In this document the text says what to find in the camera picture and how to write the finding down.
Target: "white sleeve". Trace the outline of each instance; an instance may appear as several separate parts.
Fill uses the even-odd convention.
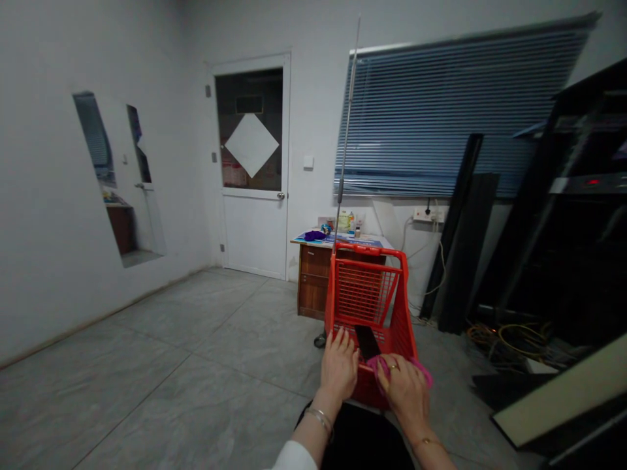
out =
[[[318,470],[318,467],[302,444],[288,441],[281,449],[272,470]]]

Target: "baseboard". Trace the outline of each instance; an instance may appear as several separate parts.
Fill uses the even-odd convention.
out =
[[[115,310],[110,311],[109,313],[106,313],[105,315],[102,315],[100,317],[97,317],[96,319],[90,320],[88,322],[82,323],[74,328],[72,328],[71,330],[66,331],[65,333],[62,333],[60,335],[55,336],[52,339],[49,339],[48,341],[44,341],[43,343],[30,348],[28,351],[23,352],[22,354],[19,354],[17,356],[13,356],[12,358],[9,358],[3,362],[0,362],[0,371],[2,369],[5,369],[9,366],[12,366],[13,364],[26,359],[29,356],[32,356],[35,353],[38,353],[39,351],[44,350],[47,347],[52,346],[55,343],[58,343],[59,341],[63,341],[65,338],[68,338],[70,336],[72,336],[75,333],[78,333],[79,331],[85,330],[86,328],[89,328],[90,326],[101,322],[102,320],[105,320],[107,318],[109,318],[112,315],[115,315],[117,312],[122,311],[132,305],[135,305],[138,302],[141,302],[143,299],[150,297],[151,295],[156,294],[157,292],[161,292],[162,290],[165,290],[175,284],[181,283],[183,281],[185,281],[188,277],[191,277],[195,274],[198,274],[200,271],[205,271],[209,268],[212,268],[213,266],[207,265],[204,266],[202,268],[196,269],[196,270],[192,270],[189,273],[185,274],[183,277],[179,277],[178,279],[175,279],[174,281],[170,281],[168,282],[166,285],[163,285],[161,287],[158,287],[156,289],[153,290],[149,290],[148,292],[146,292],[145,294],[140,295],[139,297],[136,297],[135,299],[131,300],[128,304],[125,304],[124,306],[117,308]]]

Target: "red shopping cart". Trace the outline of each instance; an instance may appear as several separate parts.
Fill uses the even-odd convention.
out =
[[[369,326],[382,353],[395,353],[407,359],[417,358],[407,302],[408,267],[405,253],[351,243],[337,243],[336,248],[352,250],[361,255],[395,257],[400,261],[400,268],[338,258],[334,251],[331,255],[325,331],[337,331],[343,326],[355,344],[359,344],[355,325]],[[360,356],[357,386],[352,398],[368,406],[388,409],[389,404],[379,391],[374,373]]]

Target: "purple cloth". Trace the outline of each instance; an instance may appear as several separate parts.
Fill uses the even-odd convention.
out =
[[[379,383],[379,374],[378,374],[378,367],[377,364],[381,362],[381,367],[383,368],[383,372],[385,374],[385,376],[387,377],[387,379],[390,379],[390,369],[387,367],[387,363],[385,361],[385,359],[383,359],[381,356],[375,356],[373,358],[370,358],[366,364],[368,364],[368,367],[371,368],[374,371],[374,379],[377,381],[377,385],[379,386],[379,391],[381,392],[381,395],[385,396],[385,393],[383,392],[383,389],[381,388],[381,384]],[[424,367],[420,362],[418,362],[418,359],[416,358],[411,358],[410,362],[416,366],[418,369],[420,369],[420,371],[425,374],[425,380],[426,380],[426,385],[431,388],[433,386],[433,377],[431,377],[431,374],[429,373],[429,371],[426,369],[426,367]]]
[[[324,235],[321,231],[312,230],[311,232],[305,233],[305,242],[312,242],[314,240],[322,240],[323,238],[326,238],[326,237],[327,236]]]

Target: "metal wire grid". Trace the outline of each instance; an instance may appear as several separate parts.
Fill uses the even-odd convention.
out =
[[[338,262],[336,314],[381,326],[393,298],[398,273]]]

